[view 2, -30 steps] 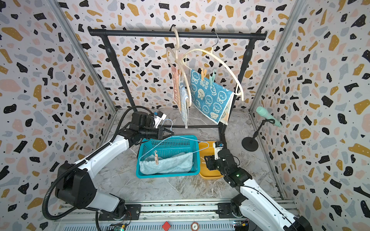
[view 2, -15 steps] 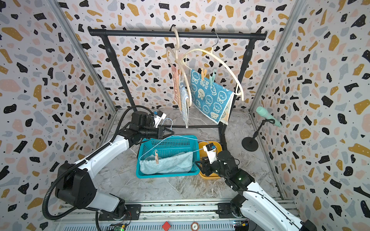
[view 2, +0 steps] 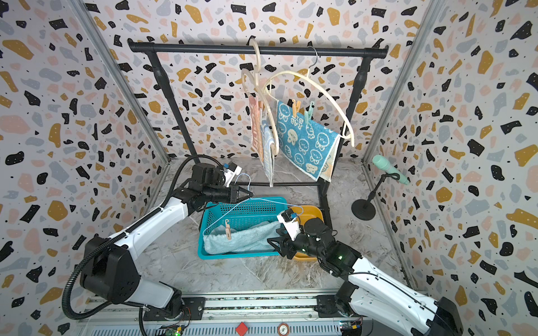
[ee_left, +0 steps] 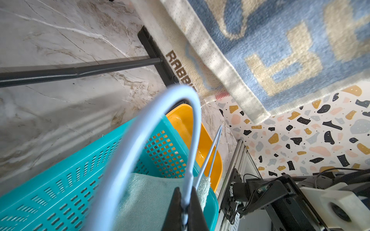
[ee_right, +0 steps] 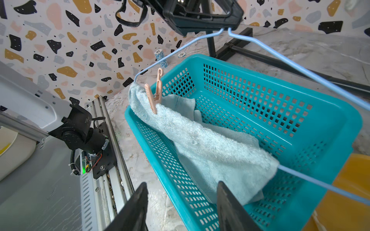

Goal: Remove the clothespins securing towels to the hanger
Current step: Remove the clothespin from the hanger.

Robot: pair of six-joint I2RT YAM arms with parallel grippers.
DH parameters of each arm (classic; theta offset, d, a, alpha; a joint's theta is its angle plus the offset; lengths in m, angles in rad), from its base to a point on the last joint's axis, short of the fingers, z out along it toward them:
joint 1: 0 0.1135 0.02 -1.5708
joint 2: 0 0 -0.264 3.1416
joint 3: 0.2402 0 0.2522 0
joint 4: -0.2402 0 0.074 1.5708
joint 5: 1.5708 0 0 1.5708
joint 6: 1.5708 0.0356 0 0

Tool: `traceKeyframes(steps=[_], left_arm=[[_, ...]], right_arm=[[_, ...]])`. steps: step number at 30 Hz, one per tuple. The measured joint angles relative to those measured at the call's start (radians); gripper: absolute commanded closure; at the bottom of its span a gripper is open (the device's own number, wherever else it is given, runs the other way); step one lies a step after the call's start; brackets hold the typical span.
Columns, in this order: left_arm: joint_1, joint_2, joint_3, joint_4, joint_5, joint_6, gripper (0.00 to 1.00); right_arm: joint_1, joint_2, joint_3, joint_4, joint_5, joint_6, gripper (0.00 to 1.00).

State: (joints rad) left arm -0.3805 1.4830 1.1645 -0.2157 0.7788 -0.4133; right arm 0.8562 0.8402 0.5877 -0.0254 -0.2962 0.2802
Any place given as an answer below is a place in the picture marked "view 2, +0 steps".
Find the light blue wire hanger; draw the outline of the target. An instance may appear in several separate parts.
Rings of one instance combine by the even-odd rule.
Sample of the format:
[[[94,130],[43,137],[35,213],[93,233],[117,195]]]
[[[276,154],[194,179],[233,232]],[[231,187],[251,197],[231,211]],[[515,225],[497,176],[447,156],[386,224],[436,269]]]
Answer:
[[[200,236],[210,234],[214,228],[225,225],[228,219],[231,228],[243,230],[251,228],[260,222],[277,220],[277,215],[297,204],[289,203],[280,196],[267,196],[255,194],[249,200],[239,204],[214,203],[210,204],[203,214],[200,227]]]

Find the light blue towel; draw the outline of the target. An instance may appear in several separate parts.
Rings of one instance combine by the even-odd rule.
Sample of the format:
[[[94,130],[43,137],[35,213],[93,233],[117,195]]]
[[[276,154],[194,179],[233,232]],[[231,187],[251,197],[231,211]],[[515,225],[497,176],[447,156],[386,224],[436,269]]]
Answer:
[[[210,234],[204,236],[204,250],[210,255],[270,252],[274,249],[267,243],[267,239],[277,237],[276,230],[279,228],[281,228],[281,224],[278,221],[260,222],[244,230],[231,228],[232,239],[228,241],[225,225],[220,225],[214,228]]]

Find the peach clothespin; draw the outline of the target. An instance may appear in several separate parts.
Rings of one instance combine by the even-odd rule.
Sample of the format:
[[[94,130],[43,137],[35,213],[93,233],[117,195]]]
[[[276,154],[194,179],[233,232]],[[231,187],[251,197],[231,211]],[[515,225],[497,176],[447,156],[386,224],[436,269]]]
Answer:
[[[230,241],[232,239],[232,236],[231,236],[232,232],[231,232],[231,226],[228,219],[225,220],[225,234],[226,234],[227,240]]]

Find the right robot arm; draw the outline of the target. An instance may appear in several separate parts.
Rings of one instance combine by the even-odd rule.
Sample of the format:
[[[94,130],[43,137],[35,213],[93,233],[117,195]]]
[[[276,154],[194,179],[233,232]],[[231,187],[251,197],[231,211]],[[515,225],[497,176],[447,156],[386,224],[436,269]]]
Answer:
[[[336,240],[319,218],[307,221],[295,237],[279,228],[267,242],[288,259],[297,253],[314,257],[324,271],[343,279],[335,305],[344,316],[367,316],[402,335],[462,335],[464,331],[453,301],[435,300],[392,278]]]

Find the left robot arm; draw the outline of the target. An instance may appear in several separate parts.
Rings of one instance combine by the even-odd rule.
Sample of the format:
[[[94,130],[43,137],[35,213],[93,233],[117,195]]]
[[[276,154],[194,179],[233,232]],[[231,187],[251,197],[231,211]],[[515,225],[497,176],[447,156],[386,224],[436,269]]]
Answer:
[[[109,305],[130,305],[154,309],[164,319],[177,319],[184,310],[182,292],[162,282],[143,279],[135,261],[173,225],[203,211],[208,204],[238,204],[251,198],[250,191],[234,183],[241,172],[241,167],[232,162],[221,165],[211,159],[196,163],[185,182],[178,183],[179,175],[174,176],[163,202],[147,215],[108,238],[92,238],[73,275],[82,288],[105,303],[89,312],[76,313],[65,295],[64,313],[71,319],[86,319]]]

